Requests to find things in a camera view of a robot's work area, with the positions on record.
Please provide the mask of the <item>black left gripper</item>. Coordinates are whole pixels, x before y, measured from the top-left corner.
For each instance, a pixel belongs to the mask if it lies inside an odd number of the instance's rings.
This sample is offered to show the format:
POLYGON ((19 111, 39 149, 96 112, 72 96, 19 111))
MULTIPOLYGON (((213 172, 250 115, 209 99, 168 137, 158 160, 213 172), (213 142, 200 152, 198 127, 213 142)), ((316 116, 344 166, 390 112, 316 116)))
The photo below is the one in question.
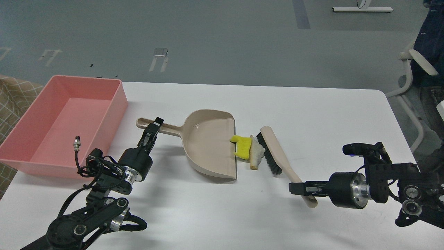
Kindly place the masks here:
POLYGON ((118 160, 118 164, 121 166, 127 166, 138 172, 140 175, 138 182, 144 181, 151 169, 153 160, 150 157, 150 153, 154 147, 157 134, 160 131, 163 121, 163 119, 157 117, 154 122, 149 123, 138 142, 138 148, 126 149, 118 160))

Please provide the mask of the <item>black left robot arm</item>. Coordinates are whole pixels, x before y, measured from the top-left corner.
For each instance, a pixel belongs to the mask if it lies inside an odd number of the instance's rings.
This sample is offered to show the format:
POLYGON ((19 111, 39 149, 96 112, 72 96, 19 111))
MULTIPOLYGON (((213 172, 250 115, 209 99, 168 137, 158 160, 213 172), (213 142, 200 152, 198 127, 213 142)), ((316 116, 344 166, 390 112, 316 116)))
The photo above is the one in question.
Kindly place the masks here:
POLYGON ((93 149, 86 165, 80 166, 80 137, 73 147, 77 172, 92 178, 89 184, 73 192, 63 203, 57 218, 44 236, 29 243, 25 250, 85 250, 101 235, 118 231, 143 231, 147 223, 130 213, 126 198, 113 198, 111 191, 129 195, 132 185, 146 179, 152 166, 151 150, 164 120, 157 117, 143 130, 136 148, 124 151, 119 160, 93 149))

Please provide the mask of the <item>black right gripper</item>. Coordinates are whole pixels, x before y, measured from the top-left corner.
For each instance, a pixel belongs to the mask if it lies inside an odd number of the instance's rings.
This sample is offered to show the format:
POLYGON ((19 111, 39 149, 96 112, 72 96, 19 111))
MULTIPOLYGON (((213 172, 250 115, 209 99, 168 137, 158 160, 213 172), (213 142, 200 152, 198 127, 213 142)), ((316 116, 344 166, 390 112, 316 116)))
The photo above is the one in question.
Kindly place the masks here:
POLYGON ((357 172, 335 172, 328 181, 289 183, 293 195, 330 197, 338 207, 363 209, 368 203, 368 184, 365 176, 357 172))

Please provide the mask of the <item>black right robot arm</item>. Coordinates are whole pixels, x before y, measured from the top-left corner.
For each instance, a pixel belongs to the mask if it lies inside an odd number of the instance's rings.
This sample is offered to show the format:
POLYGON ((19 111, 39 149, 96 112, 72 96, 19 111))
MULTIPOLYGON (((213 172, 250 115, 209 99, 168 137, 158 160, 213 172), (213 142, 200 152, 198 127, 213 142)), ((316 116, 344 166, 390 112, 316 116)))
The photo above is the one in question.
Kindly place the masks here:
POLYGON ((436 172, 420 172, 413 163, 392 163, 383 144, 352 143, 343 154, 363 158, 365 173, 335 172, 327 181, 291 182, 289 191, 307 198, 329 197, 338 207, 363 209, 368 200, 401 203, 395 224, 406 227, 421 220, 443 229, 442 181, 436 172))

